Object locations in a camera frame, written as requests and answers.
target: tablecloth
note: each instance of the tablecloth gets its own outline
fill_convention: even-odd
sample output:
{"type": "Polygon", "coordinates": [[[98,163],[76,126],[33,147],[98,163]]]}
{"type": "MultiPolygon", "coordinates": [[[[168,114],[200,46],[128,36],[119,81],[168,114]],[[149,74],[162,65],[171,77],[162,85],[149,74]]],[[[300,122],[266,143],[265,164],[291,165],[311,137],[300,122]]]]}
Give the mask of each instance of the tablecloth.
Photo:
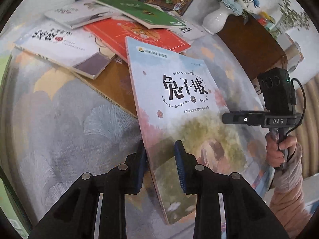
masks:
{"type": "MultiPolygon", "coordinates": [[[[73,74],[14,48],[28,25],[12,27],[0,38],[1,53],[13,55],[1,101],[0,164],[35,225],[82,173],[98,175],[123,163],[141,133],[137,119],[73,74]]],[[[205,61],[230,111],[262,110],[244,70],[217,35],[195,40],[186,55],[205,61]]],[[[251,155],[245,177],[263,196],[273,176],[264,162],[268,131],[238,126],[238,132],[251,155]]],[[[126,196],[126,222],[128,238],[193,237],[193,215],[164,223],[149,172],[141,192],[126,196]]]]}

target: camera lens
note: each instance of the camera lens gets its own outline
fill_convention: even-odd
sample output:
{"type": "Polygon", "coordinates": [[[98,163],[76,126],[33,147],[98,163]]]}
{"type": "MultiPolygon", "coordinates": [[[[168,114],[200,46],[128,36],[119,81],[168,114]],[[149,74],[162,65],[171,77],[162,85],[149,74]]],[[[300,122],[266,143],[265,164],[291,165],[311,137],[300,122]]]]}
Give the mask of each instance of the camera lens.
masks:
{"type": "Polygon", "coordinates": [[[276,86],[279,86],[279,84],[280,84],[280,79],[279,79],[278,76],[275,76],[275,78],[274,78],[274,83],[275,83],[276,86]]]}
{"type": "Polygon", "coordinates": [[[266,79],[266,85],[268,88],[272,88],[272,79],[270,77],[266,79]]]}

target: person's hand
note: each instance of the person's hand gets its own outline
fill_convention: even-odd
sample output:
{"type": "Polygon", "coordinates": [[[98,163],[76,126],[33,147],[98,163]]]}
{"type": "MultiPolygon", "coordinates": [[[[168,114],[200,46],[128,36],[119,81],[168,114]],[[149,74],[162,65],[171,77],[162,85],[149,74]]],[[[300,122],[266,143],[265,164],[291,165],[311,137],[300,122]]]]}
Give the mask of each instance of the person's hand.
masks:
{"type": "MultiPolygon", "coordinates": [[[[277,141],[272,139],[270,133],[266,135],[266,141],[266,161],[269,163],[270,166],[274,168],[279,167],[280,164],[285,162],[284,154],[278,150],[277,141]]],[[[283,150],[288,148],[289,155],[291,155],[296,150],[296,146],[297,138],[295,136],[287,136],[287,138],[279,144],[279,149],[283,150]]]]}

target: pink sleeve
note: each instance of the pink sleeve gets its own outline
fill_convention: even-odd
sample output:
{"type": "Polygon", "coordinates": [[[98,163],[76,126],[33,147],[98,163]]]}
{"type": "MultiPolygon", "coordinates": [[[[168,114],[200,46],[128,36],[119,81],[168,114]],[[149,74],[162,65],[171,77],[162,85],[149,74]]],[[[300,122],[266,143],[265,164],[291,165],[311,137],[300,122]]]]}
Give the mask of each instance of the pink sleeve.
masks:
{"type": "Polygon", "coordinates": [[[295,238],[311,217],[305,209],[301,156],[302,148],[298,144],[295,154],[288,162],[288,170],[275,172],[273,181],[275,192],[269,205],[290,238],[295,238]]]}

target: black cable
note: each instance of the black cable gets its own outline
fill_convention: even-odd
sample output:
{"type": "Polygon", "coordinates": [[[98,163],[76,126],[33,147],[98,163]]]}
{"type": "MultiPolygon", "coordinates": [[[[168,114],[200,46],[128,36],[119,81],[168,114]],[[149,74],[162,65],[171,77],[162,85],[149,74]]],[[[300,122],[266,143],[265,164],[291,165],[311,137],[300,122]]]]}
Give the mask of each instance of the black cable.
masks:
{"type": "MultiPolygon", "coordinates": [[[[304,117],[305,112],[306,112],[306,94],[305,94],[305,91],[304,91],[304,89],[303,89],[303,87],[302,87],[300,81],[299,81],[297,78],[292,78],[292,79],[291,79],[291,85],[292,85],[293,81],[296,81],[296,82],[299,84],[300,89],[301,89],[301,91],[302,91],[302,95],[303,95],[303,110],[302,110],[302,114],[301,114],[301,117],[300,117],[299,122],[298,122],[297,125],[294,126],[292,129],[288,130],[288,132],[286,133],[286,137],[287,137],[287,135],[288,135],[290,132],[294,131],[297,127],[299,127],[299,126],[301,125],[302,120],[303,120],[303,117],[304,117]]],[[[293,157],[293,155],[295,154],[295,152],[296,152],[296,150],[291,154],[291,156],[288,158],[287,162],[289,162],[289,160],[293,157]]]]}

